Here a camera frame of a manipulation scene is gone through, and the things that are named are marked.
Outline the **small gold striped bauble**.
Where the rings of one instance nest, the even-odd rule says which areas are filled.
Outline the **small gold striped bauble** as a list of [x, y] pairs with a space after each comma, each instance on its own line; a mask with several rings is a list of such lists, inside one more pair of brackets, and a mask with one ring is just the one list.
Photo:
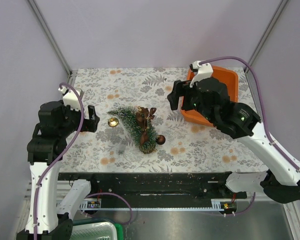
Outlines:
[[107, 123], [109, 127], [114, 128], [119, 125], [119, 120], [116, 117], [111, 117], [108, 119]]

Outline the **brown ribbon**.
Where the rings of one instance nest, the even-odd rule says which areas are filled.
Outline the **brown ribbon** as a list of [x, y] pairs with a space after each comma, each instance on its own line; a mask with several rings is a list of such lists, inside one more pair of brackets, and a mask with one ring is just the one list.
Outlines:
[[157, 111], [156, 107], [151, 107], [150, 110], [148, 111], [148, 117], [147, 119], [152, 121], [155, 118], [155, 113]]

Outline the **clear led battery box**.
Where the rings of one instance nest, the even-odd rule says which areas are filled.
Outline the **clear led battery box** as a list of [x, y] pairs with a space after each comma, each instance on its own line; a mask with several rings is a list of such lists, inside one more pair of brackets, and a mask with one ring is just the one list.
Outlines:
[[127, 148], [127, 145], [126, 145], [126, 144], [120, 143], [119, 146], [118, 146], [118, 149], [117, 149], [117, 153], [118, 153], [119, 155], [124, 154], [125, 151], [126, 151], [126, 148]]

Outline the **brown ribbon bow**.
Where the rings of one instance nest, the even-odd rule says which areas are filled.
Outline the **brown ribbon bow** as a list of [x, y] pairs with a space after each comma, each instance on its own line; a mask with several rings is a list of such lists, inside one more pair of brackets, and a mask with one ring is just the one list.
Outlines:
[[138, 124], [138, 126], [141, 128], [141, 135], [140, 135], [140, 140], [139, 143], [142, 146], [145, 142], [149, 141], [149, 137], [148, 137], [148, 118], [142, 118], [142, 119], [136, 119], [136, 122]]

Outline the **orange plastic bin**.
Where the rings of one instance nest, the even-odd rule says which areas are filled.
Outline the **orange plastic bin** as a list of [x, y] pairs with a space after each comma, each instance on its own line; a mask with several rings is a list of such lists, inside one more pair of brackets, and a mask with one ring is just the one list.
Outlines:
[[[238, 102], [239, 95], [239, 77], [238, 74], [232, 70], [220, 66], [212, 66], [213, 74], [212, 77], [218, 79], [221, 83], [227, 86], [227, 92], [230, 100], [233, 102]], [[207, 127], [213, 127], [213, 124], [205, 119], [195, 110], [180, 110], [184, 120], [189, 123], [203, 125]]]

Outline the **small green christmas tree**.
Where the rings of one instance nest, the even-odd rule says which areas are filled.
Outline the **small green christmas tree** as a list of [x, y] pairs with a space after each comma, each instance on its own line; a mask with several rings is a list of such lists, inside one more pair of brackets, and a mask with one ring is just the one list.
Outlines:
[[142, 133], [141, 128], [136, 122], [136, 113], [138, 111], [137, 107], [133, 106], [121, 106], [116, 109], [110, 110], [107, 113], [111, 116], [118, 118], [118, 120], [123, 124], [124, 128], [128, 132], [129, 136], [132, 138], [136, 147], [144, 154], [152, 153], [156, 148], [156, 138], [158, 133], [155, 127], [152, 125], [152, 120], [147, 120], [147, 134], [148, 141], [143, 145], [140, 145], [140, 136]]

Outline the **dark brown bauble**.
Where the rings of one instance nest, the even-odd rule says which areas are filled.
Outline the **dark brown bauble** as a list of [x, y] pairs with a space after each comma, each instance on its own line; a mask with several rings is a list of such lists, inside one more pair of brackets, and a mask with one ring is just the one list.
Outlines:
[[165, 142], [166, 142], [166, 138], [165, 138], [165, 136], [164, 135], [158, 135], [157, 136], [157, 138], [156, 138], [156, 143], [158, 144], [158, 145], [163, 145]]

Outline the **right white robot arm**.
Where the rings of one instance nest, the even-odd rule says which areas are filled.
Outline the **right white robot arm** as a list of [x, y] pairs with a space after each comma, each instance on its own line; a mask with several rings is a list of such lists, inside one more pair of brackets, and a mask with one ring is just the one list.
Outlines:
[[222, 133], [249, 148], [268, 168], [263, 172], [232, 172], [218, 184], [218, 194], [229, 198], [238, 192], [264, 193], [287, 204], [300, 200], [300, 162], [288, 162], [286, 150], [276, 149], [266, 135], [260, 116], [247, 104], [231, 101], [226, 84], [214, 77], [195, 83], [177, 80], [167, 96], [171, 110], [195, 110]]

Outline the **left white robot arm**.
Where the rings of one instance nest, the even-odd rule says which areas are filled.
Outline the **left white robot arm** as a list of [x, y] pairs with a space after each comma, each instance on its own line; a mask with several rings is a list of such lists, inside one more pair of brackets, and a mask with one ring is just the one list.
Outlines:
[[17, 233], [18, 240], [68, 240], [73, 230], [73, 219], [84, 197], [97, 195], [97, 183], [79, 179], [60, 205], [57, 204], [58, 177], [63, 155], [71, 146], [67, 137], [80, 132], [97, 131], [100, 118], [94, 106], [88, 105], [88, 118], [81, 109], [71, 109], [63, 100], [50, 101], [40, 106], [39, 122], [27, 145], [30, 172], [30, 210], [26, 226]]

